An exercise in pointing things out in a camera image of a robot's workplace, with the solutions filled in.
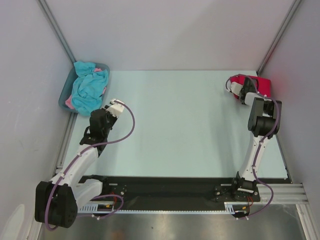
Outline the red t shirt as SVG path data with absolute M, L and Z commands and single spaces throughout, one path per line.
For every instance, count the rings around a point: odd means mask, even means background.
M 271 96 L 271 81 L 267 78 L 262 78 L 262 77 L 258 77 L 258 76 L 251 76 L 251 75 L 244 75 L 244 74 L 237 74 L 234 76 L 231 76 L 225 84 L 225 88 L 227 83 L 231 83 L 231 82 L 237 82 L 241 85 L 244 84 L 245 78 L 251 78 L 254 81 L 255 84 L 255 97 L 257 97 L 257 92 L 259 92 L 260 94 L 262 94 L 263 96 L 266 95 L 267 97 Z M 234 97 L 238 100 L 240 100 L 239 96 L 233 94 Z

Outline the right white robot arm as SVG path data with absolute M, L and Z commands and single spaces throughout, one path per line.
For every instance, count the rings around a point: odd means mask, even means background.
M 260 93 L 258 79 L 241 74 L 244 82 L 239 90 L 239 100 L 243 105 L 251 107 L 247 129 L 250 140 L 244 162 L 237 172 L 236 185 L 230 188 L 231 196 L 242 201 L 249 193 L 253 193 L 257 185 L 259 165 L 270 139 L 280 129 L 282 102 Z

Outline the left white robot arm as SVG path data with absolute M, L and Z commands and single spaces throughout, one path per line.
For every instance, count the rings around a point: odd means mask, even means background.
M 36 186 L 34 218 L 50 231 L 69 228 L 78 209 L 93 197 L 105 200 L 110 196 L 111 188 L 100 180 L 89 179 L 82 184 L 79 181 L 104 151 L 108 135 L 123 111 L 124 106 L 116 102 L 94 110 L 73 160 L 49 181 Z

